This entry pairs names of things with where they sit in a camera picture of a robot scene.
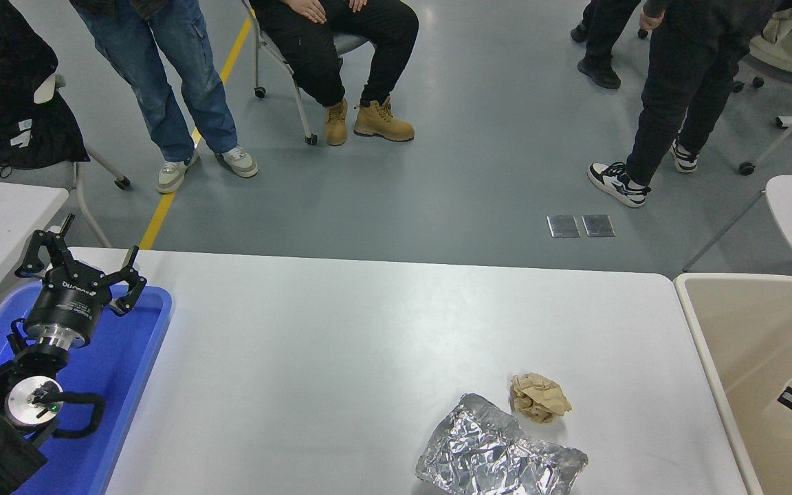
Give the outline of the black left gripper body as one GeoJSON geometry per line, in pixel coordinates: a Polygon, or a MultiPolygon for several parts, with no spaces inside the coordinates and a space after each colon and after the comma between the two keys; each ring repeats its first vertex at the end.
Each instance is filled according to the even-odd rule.
{"type": "Polygon", "coordinates": [[[53,267],[44,275],[41,292],[25,318],[28,338],[39,339],[44,330],[57,326],[92,339],[112,292],[102,282],[105,275],[99,269],[82,263],[77,268],[77,276],[65,266],[53,267]]]}

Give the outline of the person's right hand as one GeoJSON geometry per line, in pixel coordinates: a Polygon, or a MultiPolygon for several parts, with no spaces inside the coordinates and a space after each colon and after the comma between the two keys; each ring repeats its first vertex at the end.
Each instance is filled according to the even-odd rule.
{"type": "Polygon", "coordinates": [[[284,0],[282,3],[285,3],[290,10],[314,24],[325,24],[327,22],[326,10],[318,0],[284,0]]]}

